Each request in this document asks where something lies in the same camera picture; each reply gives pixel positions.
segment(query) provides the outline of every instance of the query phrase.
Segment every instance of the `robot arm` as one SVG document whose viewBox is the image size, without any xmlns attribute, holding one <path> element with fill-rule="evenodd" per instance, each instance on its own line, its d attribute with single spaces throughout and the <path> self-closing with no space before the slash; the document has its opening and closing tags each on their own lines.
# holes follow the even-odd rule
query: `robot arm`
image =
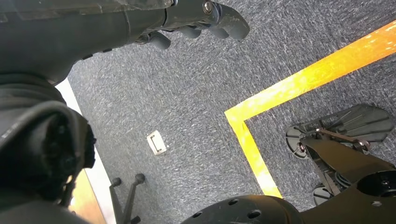
<svg viewBox="0 0 396 224">
<path fill-rule="evenodd" d="M 76 61 L 97 52 L 131 43 L 168 48 L 170 40 L 159 30 L 192 38 L 202 29 L 221 38 L 243 39 L 249 33 L 237 11 L 209 0 L 141 2 L 2 1 L 0 32 L 6 35 L 0 35 L 0 74 L 27 73 L 57 84 Z"/>
</svg>

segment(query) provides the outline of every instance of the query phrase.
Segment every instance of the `floor marking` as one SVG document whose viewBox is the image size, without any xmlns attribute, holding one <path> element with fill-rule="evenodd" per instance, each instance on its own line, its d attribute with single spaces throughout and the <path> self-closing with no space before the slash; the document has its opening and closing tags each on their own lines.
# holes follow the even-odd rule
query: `floor marking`
<svg viewBox="0 0 396 224">
<path fill-rule="evenodd" d="M 396 21 L 246 99 L 225 115 L 265 195 L 282 197 L 245 120 L 396 52 Z"/>
</svg>

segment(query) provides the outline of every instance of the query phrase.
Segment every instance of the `hole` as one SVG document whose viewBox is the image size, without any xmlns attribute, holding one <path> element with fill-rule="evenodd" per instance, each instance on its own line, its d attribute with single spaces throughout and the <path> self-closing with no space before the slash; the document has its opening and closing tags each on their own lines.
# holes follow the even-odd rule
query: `hole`
<svg viewBox="0 0 396 224">
<path fill-rule="evenodd" d="M 198 216 L 200 216 L 200 215 L 202 215 L 202 212 L 201 212 L 201 211 L 195 213 L 192 217 L 193 217 L 193 218 L 196 218 L 196 217 L 198 217 Z"/>
<path fill-rule="evenodd" d="M 253 211 L 249 212 L 247 217 L 248 218 L 256 218 L 256 217 L 259 217 L 260 215 L 261 215 L 261 211 L 260 210 L 253 210 Z"/>
<path fill-rule="evenodd" d="M 371 205 L 373 205 L 374 207 L 380 207 L 380 206 L 382 205 L 382 203 L 379 202 L 379 201 L 373 201 L 373 202 L 371 203 Z"/>
<path fill-rule="evenodd" d="M 238 201 L 239 201 L 238 199 L 233 199 L 233 200 L 228 202 L 228 205 L 236 204 Z"/>
</svg>

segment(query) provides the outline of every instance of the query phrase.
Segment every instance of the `black foot plate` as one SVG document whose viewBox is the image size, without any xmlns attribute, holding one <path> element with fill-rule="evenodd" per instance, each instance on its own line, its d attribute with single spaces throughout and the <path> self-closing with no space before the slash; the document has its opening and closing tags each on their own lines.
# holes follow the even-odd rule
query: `black foot plate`
<svg viewBox="0 0 396 224">
<path fill-rule="evenodd" d="M 389 114 L 381 108 L 356 105 L 338 113 L 291 126 L 286 132 L 286 142 L 290 151 L 297 158 L 307 158 L 306 151 L 300 147 L 300 138 L 320 127 L 331 132 L 366 140 L 371 146 L 375 146 L 392 131 L 394 123 Z"/>
</svg>

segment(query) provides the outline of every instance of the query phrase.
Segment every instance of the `wooden surface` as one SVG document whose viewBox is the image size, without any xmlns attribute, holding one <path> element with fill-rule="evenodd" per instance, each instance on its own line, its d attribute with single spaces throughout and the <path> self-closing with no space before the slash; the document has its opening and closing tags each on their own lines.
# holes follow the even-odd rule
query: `wooden surface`
<svg viewBox="0 0 396 224">
<path fill-rule="evenodd" d="M 92 224 L 106 224 L 85 170 L 77 177 L 69 209 Z"/>
</svg>

